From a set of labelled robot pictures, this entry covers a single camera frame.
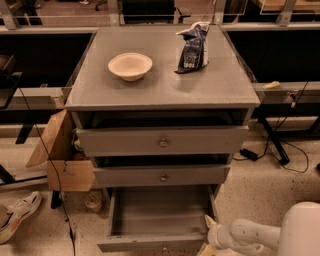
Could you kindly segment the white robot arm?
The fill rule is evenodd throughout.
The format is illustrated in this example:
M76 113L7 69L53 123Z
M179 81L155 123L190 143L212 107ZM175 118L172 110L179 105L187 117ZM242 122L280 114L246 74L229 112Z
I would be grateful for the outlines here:
M235 219L221 225L205 216L207 241L197 256L215 256L218 250L232 249L244 256L257 256L265 247L277 256L320 256L320 204L300 202L286 213L280 227Z

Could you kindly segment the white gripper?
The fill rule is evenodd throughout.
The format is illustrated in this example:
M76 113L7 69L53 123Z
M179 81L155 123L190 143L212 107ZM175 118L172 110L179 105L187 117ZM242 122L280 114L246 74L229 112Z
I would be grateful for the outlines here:
M232 245L230 227L217 224L209 215L205 216L205 222L208 228L207 240L212 247L204 243L196 256L215 256L214 248L218 250L230 249Z

